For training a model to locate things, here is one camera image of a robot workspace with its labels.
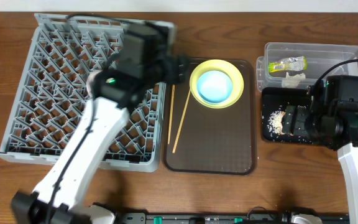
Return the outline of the yellow plate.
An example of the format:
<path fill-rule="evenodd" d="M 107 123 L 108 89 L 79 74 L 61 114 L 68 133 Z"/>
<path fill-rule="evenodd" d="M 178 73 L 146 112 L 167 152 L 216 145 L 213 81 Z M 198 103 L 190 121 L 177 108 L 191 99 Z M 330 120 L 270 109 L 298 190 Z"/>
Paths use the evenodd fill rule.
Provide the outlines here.
<path fill-rule="evenodd" d="M 200 97 L 196 89 L 197 81 L 199 77 L 202 76 L 202 74 L 204 74 L 205 72 L 212 71 L 212 70 L 217 70 L 226 73 L 231 79 L 233 84 L 233 89 L 230 97 L 227 100 L 223 101 L 222 103 L 212 104 L 206 102 Z M 244 91 L 244 79 L 239 69 L 235 67 L 232 63 L 219 59 L 207 60 L 197 65 L 190 75 L 189 84 L 190 84 L 191 94 L 193 95 L 193 97 L 200 104 L 213 109 L 227 108 L 233 105 L 241 97 L 242 92 Z"/>

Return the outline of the white pink bowl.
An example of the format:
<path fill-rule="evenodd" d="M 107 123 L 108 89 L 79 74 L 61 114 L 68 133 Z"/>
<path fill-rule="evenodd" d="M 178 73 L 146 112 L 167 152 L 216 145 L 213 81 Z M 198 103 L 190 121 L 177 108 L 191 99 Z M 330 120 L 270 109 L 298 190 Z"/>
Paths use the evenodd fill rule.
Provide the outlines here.
<path fill-rule="evenodd" d="M 93 83 L 100 70 L 95 70 L 89 73 L 86 81 L 86 90 L 90 98 L 93 98 Z"/>

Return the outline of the wooden chopstick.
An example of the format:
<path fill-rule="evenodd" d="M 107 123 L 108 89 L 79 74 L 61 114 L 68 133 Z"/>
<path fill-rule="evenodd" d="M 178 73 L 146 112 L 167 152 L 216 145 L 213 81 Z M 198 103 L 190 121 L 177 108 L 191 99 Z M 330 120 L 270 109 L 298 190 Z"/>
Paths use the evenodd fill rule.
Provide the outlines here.
<path fill-rule="evenodd" d="M 174 99 L 175 99 L 175 85 L 172 85 L 172 94 L 171 94 L 171 100 L 170 100 L 170 114 L 169 114 L 170 116 L 169 116 L 169 124 L 168 124 L 168 141 L 167 141 L 167 144 L 170 144 L 170 138 L 171 138 Z"/>
<path fill-rule="evenodd" d="M 184 108 L 183 108 L 183 111 L 182 111 L 182 114 L 181 114 L 181 120 L 180 120 L 180 123 L 179 123 L 177 135 L 175 137 L 175 142 L 174 142 L 174 145 L 173 145 L 173 150 L 172 150 L 173 154 L 176 153 L 176 150 L 177 150 L 178 140 L 180 138 L 180 133 L 181 133 L 181 129 L 182 129 L 182 126 L 183 126 L 184 119 L 185 119 L 185 115 L 186 115 L 190 95 L 191 95 L 191 90 L 188 91 L 186 101 L 185 101 L 185 105 L 184 105 Z"/>

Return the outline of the light blue bowl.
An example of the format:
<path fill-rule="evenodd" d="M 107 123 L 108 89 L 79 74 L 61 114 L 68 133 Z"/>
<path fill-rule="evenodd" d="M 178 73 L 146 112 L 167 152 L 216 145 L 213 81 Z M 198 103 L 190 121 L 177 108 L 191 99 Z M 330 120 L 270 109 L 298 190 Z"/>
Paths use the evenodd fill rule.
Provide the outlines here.
<path fill-rule="evenodd" d="M 226 73 L 212 70 L 199 77 L 196 89 L 203 100 L 217 104 L 230 97 L 233 84 Z"/>

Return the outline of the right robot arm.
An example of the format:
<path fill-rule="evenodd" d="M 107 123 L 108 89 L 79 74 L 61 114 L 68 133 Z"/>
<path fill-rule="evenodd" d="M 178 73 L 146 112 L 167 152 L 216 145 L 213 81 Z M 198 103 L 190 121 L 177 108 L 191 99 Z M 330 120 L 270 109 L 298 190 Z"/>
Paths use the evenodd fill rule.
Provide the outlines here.
<path fill-rule="evenodd" d="M 287 106 L 285 134 L 302 136 L 337 152 L 346 183 L 349 218 L 358 223 L 358 77 L 334 75 L 313 85 L 306 108 Z"/>

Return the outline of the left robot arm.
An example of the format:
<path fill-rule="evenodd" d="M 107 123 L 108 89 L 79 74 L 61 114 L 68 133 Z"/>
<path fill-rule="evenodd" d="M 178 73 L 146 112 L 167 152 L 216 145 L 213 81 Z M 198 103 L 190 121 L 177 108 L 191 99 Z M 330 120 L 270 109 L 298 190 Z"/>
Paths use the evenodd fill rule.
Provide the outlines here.
<path fill-rule="evenodd" d="M 32 193 L 17 192 L 11 210 L 17 223 L 113 223 L 114 212 L 84 206 L 88 187 L 112 140 L 130 112 L 155 84 L 181 83 L 188 59 L 172 54 L 175 25 L 165 21 L 129 22 L 118 64 L 91 72 L 89 100 L 62 155 Z"/>

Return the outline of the orange green snack wrapper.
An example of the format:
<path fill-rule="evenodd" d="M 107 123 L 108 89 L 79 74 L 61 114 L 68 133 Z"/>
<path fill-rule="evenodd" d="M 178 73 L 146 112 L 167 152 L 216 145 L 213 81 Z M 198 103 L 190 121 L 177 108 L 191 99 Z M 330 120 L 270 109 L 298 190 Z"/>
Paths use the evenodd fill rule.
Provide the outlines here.
<path fill-rule="evenodd" d="M 268 64 L 268 72 L 281 72 L 281 71 L 302 71 L 306 70 L 308 62 L 304 56 L 283 58 L 276 62 Z"/>

